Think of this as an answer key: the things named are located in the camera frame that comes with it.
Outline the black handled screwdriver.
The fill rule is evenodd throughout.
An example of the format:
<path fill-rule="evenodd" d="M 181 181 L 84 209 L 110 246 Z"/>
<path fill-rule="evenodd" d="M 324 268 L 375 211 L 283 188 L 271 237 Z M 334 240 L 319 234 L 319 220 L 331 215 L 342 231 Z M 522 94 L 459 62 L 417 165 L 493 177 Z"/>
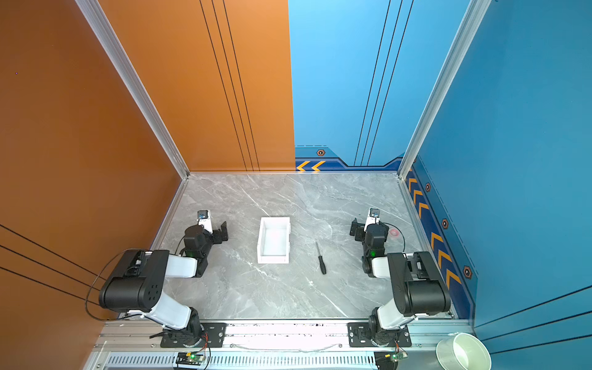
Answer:
<path fill-rule="evenodd" d="M 322 256 L 322 252 L 321 252 L 320 247 L 319 247 L 319 243 L 318 242 L 315 242 L 315 246 L 316 246 L 316 250 L 317 250 L 317 253 L 318 253 L 319 267 L 320 267 L 321 273 L 323 275 L 326 275 L 327 274 L 327 268 L 326 268 L 326 264 L 325 264 L 324 258 Z"/>

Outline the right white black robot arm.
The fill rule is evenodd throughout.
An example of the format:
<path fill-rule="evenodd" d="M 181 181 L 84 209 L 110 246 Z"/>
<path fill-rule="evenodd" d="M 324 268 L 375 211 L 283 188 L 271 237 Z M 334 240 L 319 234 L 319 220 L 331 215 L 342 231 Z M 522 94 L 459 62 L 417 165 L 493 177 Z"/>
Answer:
<path fill-rule="evenodd" d="M 392 298 L 372 311 L 359 342 L 378 347 L 410 346 L 410 340 L 405 338 L 408 324 L 422 315 L 445 313 L 452 305 L 433 256 L 427 251 L 387 253 L 389 227 L 376 218 L 370 217 L 365 224 L 353 220 L 350 235 L 362 243 L 365 274 L 387 279 L 392 287 Z"/>

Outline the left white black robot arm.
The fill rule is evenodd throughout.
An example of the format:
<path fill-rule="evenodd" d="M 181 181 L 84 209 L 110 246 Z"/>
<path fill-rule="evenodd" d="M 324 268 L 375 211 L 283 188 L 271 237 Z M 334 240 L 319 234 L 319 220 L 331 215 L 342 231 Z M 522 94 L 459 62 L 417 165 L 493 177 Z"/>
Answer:
<path fill-rule="evenodd" d="M 201 278 L 208 267 L 214 245 L 229 239 L 228 225 L 217 229 L 208 220 L 186 229 L 184 248 L 169 251 L 129 249 L 118 257 L 117 266 L 99 293 L 101 308 L 130 313 L 157 323 L 162 348 L 220 348 L 226 334 L 225 323 L 202 323 L 196 308 L 183 305 L 163 291 L 167 278 Z"/>

